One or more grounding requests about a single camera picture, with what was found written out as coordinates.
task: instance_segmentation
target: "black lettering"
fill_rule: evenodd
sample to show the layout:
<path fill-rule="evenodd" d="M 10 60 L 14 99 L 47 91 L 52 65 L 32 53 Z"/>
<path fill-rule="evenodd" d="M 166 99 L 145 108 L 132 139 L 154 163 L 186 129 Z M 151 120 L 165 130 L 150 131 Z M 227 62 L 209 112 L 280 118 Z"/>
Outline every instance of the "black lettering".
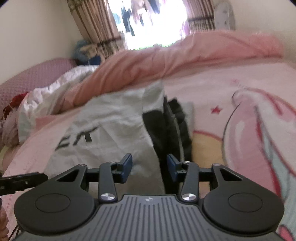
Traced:
<path fill-rule="evenodd" d="M 98 126 L 97 126 L 97 127 L 94 127 L 93 129 L 91 129 L 91 130 L 89 130 L 89 131 L 83 131 L 83 132 L 80 132 L 80 133 L 77 135 L 76 140 L 75 140 L 75 142 L 73 143 L 73 146 L 76 146 L 76 145 L 77 145 L 78 141 L 80 140 L 80 138 L 81 138 L 82 136 L 84 136 L 86 142 L 92 142 L 92 139 L 91 139 L 90 133 L 93 132 L 93 131 L 95 131 L 97 128 L 98 128 Z"/>
<path fill-rule="evenodd" d="M 68 140 L 69 138 L 70 138 L 70 136 L 63 137 L 61 139 L 61 141 L 59 142 L 59 144 L 57 145 L 55 150 L 58 150 L 60 148 L 67 147 L 68 145 L 70 145 L 70 142 L 66 142 L 66 143 L 62 144 L 63 141 Z"/>

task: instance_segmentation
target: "round black pad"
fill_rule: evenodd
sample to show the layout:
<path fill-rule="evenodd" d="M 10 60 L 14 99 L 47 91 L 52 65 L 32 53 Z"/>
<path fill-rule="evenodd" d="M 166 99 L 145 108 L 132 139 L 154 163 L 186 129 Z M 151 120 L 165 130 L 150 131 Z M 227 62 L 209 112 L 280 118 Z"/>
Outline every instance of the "round black pad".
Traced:
<path fill-rule="evenodd" d="M 256 212 L 258 211 L 263 202 L 261 198 L 251 193 L 237 193 L 228 199 L 229 205 L 240 212 Z"/>
<path fill-rule="evenodd" d="M 204 198 L 203 210 L 217 226 L 238 234 L 261 234 L 279 224 L 278 196 L 252 181 L 224 182 Z"/>
<path fill-rule="evenodd" d="M 42 212 L 58 213 L 68 208 L 70 203 L 70 198 L 67 196 L 58 193 L 52 193 L 39 197 L 36 200 L 35 205 Z"/>
<path fill-rule="evenodd" d="M 93 214 L 93 197 L 71 182 L 47 181 L 15 202 L 19 226 L 29 233 L 53 235 L 85 223 Z"/>

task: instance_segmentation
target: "metal screw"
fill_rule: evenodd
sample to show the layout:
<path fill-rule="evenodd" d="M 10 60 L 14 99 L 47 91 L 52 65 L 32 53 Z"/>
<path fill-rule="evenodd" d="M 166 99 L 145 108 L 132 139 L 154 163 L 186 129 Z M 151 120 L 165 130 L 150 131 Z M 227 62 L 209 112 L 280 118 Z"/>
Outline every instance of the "metal screw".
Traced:
<path fill-rule="evenodd" d="M 104 201 L 111 201 L 111 200 L 115 199 L 115 195 L 112 194 L 112 193 L 104 193 L 104 194 L 101 195 L 101 198 Z"/>
<path fill-rule="evenodd" d="M 185 201 L 193 201 L 196 199 L 196 196 L 193 193 L 185 193 L 182 195 L 182 199 Z"/>

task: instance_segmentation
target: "pink pillow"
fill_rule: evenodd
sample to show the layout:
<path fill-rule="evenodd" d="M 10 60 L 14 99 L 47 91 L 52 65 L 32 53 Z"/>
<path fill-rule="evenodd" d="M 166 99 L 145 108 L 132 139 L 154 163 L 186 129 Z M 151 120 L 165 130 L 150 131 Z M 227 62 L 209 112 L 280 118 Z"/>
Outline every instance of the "pink pillow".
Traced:
<path fill-rule="evenodd" d="M 45 87 L 56 81 L 62 74 L 76 66 L 75 61 L 67 58 L 55 58 L 37 64 L 0 85 L 0 118 L 3 109 L 16 95 Z"/>

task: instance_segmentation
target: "white wall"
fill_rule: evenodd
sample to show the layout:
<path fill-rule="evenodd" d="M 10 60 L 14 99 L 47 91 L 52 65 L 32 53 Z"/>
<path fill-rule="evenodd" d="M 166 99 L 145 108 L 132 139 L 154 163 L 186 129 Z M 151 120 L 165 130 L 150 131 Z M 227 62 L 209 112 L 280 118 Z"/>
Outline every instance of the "white wall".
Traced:
<path fill-rule="evenodd" d="M 66 0 L 8 0 L 0 8 L 0 83 L 45 60 L 70 57 L 80 39 Z"/>
<path fill-rule="evenodd" d="M 289 0 L 228 1 L 233 7 L 237 30 L 274 33 L 285 45 L 285 57 L 296 62 L 296 6 Z"/>

